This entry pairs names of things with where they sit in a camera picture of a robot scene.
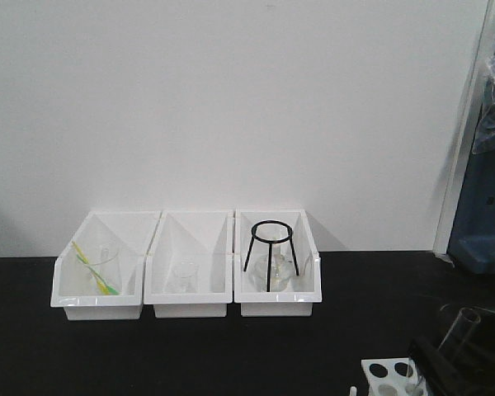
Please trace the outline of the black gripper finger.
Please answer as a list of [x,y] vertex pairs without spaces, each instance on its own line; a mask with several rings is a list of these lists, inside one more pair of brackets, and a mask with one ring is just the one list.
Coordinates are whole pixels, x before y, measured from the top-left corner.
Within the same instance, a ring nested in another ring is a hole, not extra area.
[[466,342],[450,360],[425,337],[411,340],[409,357],[435,395],[495,395],[495,351]]

